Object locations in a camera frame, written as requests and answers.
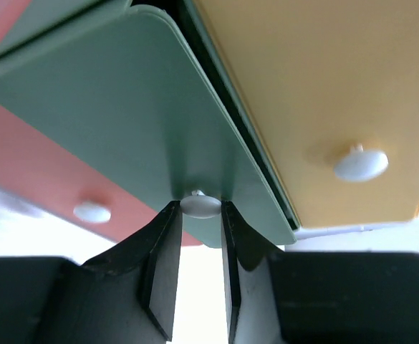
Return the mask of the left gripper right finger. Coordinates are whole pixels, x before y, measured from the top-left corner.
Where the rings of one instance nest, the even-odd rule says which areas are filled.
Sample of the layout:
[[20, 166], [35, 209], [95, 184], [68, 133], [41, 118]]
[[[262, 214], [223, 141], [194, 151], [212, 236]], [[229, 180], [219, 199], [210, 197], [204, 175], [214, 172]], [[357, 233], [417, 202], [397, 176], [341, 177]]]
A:
[[230, 343], [419, 343], [419, 254], [286, 252], [221, 219]]

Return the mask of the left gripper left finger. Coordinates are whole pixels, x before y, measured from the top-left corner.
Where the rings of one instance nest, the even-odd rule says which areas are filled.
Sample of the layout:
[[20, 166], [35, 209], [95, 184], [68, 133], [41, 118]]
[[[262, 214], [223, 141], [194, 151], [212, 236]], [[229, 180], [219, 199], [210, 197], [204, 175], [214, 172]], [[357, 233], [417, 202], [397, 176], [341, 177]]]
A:
[[0, 343], [167, 343], [181, 248], [181, 209], [171, 201], [107, 251], [0, 257]]

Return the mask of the red drawer box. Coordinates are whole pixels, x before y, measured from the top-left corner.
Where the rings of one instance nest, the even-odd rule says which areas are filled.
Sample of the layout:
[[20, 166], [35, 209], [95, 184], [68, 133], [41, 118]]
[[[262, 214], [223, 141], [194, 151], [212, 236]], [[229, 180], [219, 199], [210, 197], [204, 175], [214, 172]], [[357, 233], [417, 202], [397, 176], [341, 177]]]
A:
[[[2, 106], [0, 187], [114, 241], [128, 237], [156, 214]], [[85, 200], [105, 205], [110, 220], [105, 224], [79, 220], [73, 209]]]

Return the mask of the green drawer box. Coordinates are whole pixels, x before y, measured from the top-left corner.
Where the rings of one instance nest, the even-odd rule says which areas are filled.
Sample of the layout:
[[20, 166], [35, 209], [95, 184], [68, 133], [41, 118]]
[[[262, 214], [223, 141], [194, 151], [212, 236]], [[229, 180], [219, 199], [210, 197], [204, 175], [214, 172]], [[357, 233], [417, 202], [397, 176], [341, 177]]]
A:
[[199, 190], [295, 240], [192, 1], [32, 1], [0, 43], [0, 105], [155, 210]]

